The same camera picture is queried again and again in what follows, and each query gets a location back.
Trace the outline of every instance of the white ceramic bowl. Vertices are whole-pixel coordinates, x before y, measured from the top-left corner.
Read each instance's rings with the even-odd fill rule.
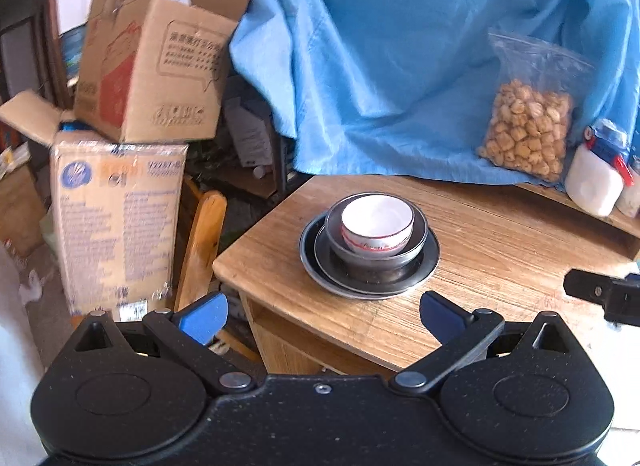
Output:
[[[370,194],[350,202],[342,211],[340,232],[358,255],[370,258],[400,253],[414,227],[414,210],[391,195]]]

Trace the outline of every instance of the metal plate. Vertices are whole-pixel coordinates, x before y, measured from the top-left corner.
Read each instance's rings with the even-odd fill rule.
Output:
[[[430,277],[440,260],[440,244],[431,228],[418,256],[403,266],[386,272],[353,269],[341,261],[331,249],[324,227],[316,236],[314,251],[318,266],[335,283],[362,294],[397,294],[413,289]]]
[[[354,300],[386,300],[398,296],[400,293],[393,294],[366,294],[358,293],[352,290],[346,289],[340,284],[334,282],[329,278],[326,273],[320,268],[316,260],[314,252],[314,246],[316,244],[316,238],[320,229],[324,226],[324,218],[326,213],[318,215],[311,222],[309,222],[300,235],[300,260],[305,271],[320,287],[326,289],[329,292],[342,296],[343,298]]]

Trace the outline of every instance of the white bottle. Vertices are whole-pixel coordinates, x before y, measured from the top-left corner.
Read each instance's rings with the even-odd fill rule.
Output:
[[[622,176],[613,166],[584,143],[578,146],[564,180],[566,193],[572,201],[591,215],[606,217],[613,211],[624,186]]]
[[[633,156],[631,159],[631,175],[636,182],[633,186],[625,187],[616,207],[627,217],[634,218],[640,211],[640,158]]]

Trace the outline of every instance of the blue tarp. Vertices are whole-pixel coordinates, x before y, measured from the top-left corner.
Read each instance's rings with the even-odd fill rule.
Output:
[[[230,52],[300,171],[521,182],[475,155],[498,80],[489,28],[593,62],[573,142],[603,115],[635,131],[638,0],[252,0]]]

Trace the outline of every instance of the barcode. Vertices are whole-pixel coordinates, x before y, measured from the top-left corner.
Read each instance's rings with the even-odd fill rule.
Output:
[[[139,321],[147,313],[146,300],[127,303],[120,307],[120,321]]]

